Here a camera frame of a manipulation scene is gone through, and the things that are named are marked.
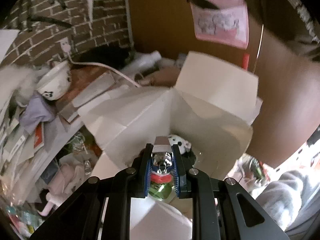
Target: white plastic bottle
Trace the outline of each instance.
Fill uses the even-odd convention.
[[[159,60],[161,60],[159,51],[154,51],[150,54],[145,54],[140,58],[134,60],[120,71],[126,76],[134,77],[136,73],[141,73],[153,67],[153,65]]]

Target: box flap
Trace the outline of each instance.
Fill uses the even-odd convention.
[[[255,109],[258,77],[224,60],[191,51],[175,89],[245,119]]]

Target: red object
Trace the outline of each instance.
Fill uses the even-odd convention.
[[[169,183],[172,180],[172,176],[170,174],[167,175],[158,175],[151,173],[151,181],[158,183],[158,184],[164,184]]]
[[[242,68],[248,70],[250,54],[245,53],[242,58]]]

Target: white cable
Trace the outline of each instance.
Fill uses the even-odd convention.
[[[129,78],[128,76],[124,75],[123,73],[121,73],[120,71],[108,66],[108,65],[104,65],[102,63],[97,63],[97,62],[74,62],[70,56],[70,53],[67,52],[69,60],[72,64],[75,65],[94,65],[94,66],[99,66],[99,67],[105,67],[108,68],[110,70],[112,70],[114,73],[118,74],[119,76],[122,76],[123,78],[125,78],[126,80],[128,80],[130,83],[132,83],[133,85],[135,85],[136,87],[140,88],[141,85],[139,85],[137,82],[135,82],[134,80],[132,80],[131,78]]]

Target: purple cloth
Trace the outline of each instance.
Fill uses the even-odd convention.
[[[34,92],[19,122],[29,134],[32,134],[40,122],[50,122],[54,118],[51,107],[38,92]]]

